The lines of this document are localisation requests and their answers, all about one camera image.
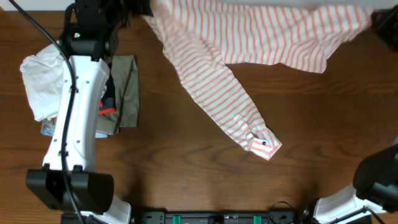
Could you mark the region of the red white striped shirt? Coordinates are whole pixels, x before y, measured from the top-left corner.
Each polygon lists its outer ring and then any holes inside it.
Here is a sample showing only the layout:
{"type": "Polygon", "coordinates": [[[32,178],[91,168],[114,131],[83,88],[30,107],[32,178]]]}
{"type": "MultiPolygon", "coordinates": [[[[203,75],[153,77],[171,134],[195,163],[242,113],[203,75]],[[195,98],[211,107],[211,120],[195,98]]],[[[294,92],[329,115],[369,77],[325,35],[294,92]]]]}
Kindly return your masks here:
{"type": "Polygon", "coordinates": [[[161,0],[146,16],[163,53],[194,102],[244,150],[270,159],[281,142],[229,66],[257,63],[323,73],[343,43],[371,23],[373,9],[314,10],[221,1],[161,0]]]}

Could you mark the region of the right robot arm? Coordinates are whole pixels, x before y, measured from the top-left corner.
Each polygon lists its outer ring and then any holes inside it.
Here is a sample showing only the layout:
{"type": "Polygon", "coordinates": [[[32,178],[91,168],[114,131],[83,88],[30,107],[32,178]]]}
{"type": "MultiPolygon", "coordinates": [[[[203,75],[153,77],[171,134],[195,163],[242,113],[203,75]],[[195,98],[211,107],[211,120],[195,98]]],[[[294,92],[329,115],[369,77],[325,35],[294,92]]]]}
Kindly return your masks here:
{"type": "Polygon", "coordinates": [[[397,143],[365,158],[353,183],[307,208],[300,223],[379,223],[381,213],[397,211],[397,143]]]}

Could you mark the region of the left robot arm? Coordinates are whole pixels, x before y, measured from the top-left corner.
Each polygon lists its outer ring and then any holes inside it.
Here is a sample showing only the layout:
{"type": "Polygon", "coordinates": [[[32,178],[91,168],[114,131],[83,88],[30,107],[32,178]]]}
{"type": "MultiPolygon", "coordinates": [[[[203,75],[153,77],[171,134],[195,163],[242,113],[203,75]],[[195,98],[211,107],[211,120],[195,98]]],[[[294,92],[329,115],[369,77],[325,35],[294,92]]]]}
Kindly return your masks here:
{"type": "Polygon", "coordinates": [[[65,10],[54,46],[64,59],[55,132],[42,167],[30,169],[27,188],[62,223],[132,223],[131,205],[114,193],[114,180],[96,171],[95,132],[100,99],[118,47],[118,30],[131,16],[149,15],[141,0],[78,0],[65,10]]]}

